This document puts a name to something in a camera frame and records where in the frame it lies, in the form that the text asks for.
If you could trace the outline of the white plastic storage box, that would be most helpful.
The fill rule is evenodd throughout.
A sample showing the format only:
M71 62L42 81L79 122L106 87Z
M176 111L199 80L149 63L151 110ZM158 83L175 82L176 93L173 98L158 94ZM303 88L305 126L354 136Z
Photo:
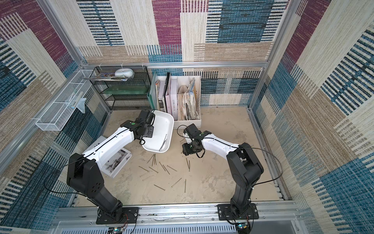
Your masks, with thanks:
M171 114L161 112L161 111L154 111L155 113L155 119L154 119L154 131L153 131L153 137L147 138L145 140L145 143L142 145L142 147L146 151L154 152L154 153L165 153L171 143L172 138L172 132L174 127L174 118ZM165 138L165 135L167 136L166 144L164 145L161 152L159 151L163 140Z

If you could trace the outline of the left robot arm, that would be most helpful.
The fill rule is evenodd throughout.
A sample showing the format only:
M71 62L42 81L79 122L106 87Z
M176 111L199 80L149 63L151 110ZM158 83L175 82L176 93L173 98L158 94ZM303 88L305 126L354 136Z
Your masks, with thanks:
M119 219L122 203L105 187L101 169L125 145L153 136L154 111L142 110L135 121L127 120L106 140L83 154L70 156L67 185L82 193L101 211Z

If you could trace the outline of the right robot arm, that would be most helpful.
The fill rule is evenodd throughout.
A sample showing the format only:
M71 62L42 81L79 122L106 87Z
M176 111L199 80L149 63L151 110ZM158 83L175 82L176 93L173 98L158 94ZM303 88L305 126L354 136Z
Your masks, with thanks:
M186 143L182 145L183 154L202 158L211 151L228 162L231 176L236 183L235 192L230 200L231 214L235 218L244 218L251 208L253 187L260 179L264 168L252 147L247 144L234 144L216 137L209 131L200 131L195 124L183 130Z

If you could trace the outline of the green folder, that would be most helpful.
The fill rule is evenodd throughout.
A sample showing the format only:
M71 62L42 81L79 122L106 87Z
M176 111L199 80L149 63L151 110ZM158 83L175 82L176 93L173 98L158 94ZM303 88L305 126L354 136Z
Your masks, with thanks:
M151 109L153 110L158 110L158 98L157 98L157 93L156 93L156 82L157 81L158 81L158 76L157 74L154 74L149 92L147 94L147 98L150 102Z

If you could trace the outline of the white perforated file organizer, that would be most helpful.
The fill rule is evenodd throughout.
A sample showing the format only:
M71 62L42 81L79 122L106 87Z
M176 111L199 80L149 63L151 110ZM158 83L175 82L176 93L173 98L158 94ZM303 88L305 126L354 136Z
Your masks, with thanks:
M191 124L201 127L201 76L155 75L153 84L158 95L157 107L172 115L174 129Z

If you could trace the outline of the white magazine on table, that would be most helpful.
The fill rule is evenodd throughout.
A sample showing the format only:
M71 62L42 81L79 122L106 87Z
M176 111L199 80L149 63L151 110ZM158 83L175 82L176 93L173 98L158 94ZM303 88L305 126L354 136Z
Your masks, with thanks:
M110 158L104 159L103 157L90 156L88 159L94 159L102 173L110 176L111 178L115 178L131 157L132 153L129 150L121 148Z

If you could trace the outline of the white round device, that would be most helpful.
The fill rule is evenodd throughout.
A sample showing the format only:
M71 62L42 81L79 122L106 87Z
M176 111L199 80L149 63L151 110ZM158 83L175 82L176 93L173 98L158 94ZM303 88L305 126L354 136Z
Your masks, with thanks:
M130 68L121 68L115 71L115 77L132 79L134 76L134 71Z

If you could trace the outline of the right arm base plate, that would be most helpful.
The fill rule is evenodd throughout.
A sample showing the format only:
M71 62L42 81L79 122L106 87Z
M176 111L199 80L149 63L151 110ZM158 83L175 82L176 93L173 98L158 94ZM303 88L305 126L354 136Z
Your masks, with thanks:
M219 220L234 221L244 219L259 219L257 206L254 203L247 203L244 207L237 207L228 203L216 206Z

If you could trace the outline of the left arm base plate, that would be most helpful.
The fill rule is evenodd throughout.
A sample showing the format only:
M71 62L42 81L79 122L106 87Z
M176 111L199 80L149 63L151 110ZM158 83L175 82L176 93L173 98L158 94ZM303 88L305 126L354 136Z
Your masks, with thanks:
M97 213L96 224L135 224L139 207L119 207L116 211L109 213L99 208Z

